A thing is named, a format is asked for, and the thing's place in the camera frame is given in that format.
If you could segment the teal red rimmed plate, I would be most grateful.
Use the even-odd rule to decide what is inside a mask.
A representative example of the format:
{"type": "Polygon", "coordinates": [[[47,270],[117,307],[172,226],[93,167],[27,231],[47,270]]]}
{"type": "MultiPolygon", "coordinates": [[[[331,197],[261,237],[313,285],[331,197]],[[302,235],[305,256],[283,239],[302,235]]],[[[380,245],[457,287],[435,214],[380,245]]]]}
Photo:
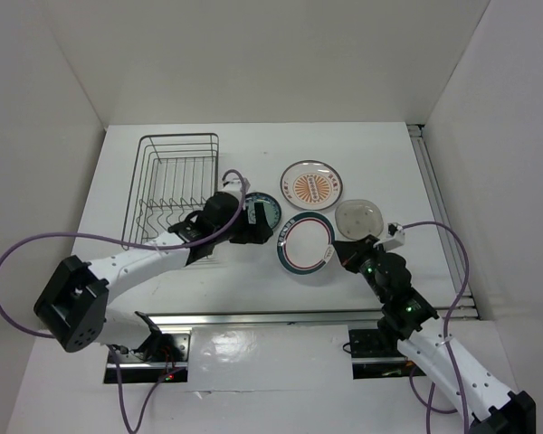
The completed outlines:
{"type": "Polygon", "coordinates": [[[334,228],[329,219],[319,212],[300,212],[281,228],[276,251],[283,268],[299,276],[322,270],[330,261],[334,228]]]}

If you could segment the orange sunburst white plate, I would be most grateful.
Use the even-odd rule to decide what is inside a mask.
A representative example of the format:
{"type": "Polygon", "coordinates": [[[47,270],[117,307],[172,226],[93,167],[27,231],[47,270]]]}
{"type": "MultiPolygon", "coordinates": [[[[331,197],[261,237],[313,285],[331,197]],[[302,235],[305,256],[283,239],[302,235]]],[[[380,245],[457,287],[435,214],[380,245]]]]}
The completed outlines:
{"type": "Polygon", "coordinates": [[[317,160],[302,160],[288,166],[280,178],[283,197],[307,211],[323,211],[343,194],[343,182],[336,169],[317,160]]]}

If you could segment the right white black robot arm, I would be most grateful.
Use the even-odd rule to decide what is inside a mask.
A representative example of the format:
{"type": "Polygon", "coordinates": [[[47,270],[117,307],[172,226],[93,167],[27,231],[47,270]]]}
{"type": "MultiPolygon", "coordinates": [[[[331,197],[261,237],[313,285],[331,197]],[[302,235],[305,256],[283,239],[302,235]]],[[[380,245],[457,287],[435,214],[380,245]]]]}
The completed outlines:
{"type": "Polygon", "coordinates": [[[376,342],[414,362],[462,417],[468,433],[534,433],[536,403],[514,392],[449,334],[434,307],[413,287],[406,260],[368,236],[335,241],[342,267],[361,275],[382,304],[376,342]]]}

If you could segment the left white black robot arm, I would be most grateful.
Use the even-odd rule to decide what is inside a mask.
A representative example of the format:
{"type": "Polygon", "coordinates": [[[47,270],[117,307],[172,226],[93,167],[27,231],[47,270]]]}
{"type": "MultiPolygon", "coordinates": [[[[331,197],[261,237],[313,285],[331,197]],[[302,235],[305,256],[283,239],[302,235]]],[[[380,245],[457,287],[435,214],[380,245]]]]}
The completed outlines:
{"type": "Polygon", "coordinates": [[[148,361],[173,339],[147,314],[116,311],[110,303],[140,284],[211,255],[220,243],[262,245],[271,236],[262,204],[247,208],[234,195],[217,193],[203,209],[141,249],[93,261],[77,256],[62,260],[33,310],[67,353],[99,343],[148,361]]]}

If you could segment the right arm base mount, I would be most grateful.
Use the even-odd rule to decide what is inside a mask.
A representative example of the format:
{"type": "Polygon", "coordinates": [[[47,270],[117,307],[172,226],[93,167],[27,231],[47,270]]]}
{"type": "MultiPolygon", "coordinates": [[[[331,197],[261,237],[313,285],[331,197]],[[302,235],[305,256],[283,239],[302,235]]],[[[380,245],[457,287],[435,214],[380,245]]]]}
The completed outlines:
{"type": "Polygon", "coordinates": [[[378,328],[349,328],[342,350],[351,357],[354,380],[424,376],[424,372],[406,356],[396,342],[378,328]]]}

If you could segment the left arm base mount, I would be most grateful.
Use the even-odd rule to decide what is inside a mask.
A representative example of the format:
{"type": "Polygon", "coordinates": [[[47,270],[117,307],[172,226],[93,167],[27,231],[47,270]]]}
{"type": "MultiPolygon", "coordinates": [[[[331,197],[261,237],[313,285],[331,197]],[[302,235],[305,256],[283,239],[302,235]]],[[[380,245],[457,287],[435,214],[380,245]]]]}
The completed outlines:
{"type": "Polygon", "coordinates": [[[166,383],[182,383],[188,377],[191,329],[159,326],[151,316],[136,311],[111,312],[105,320],[101,342],[110,349],[103,382],[151,384],[160,376],[166,383]]]}

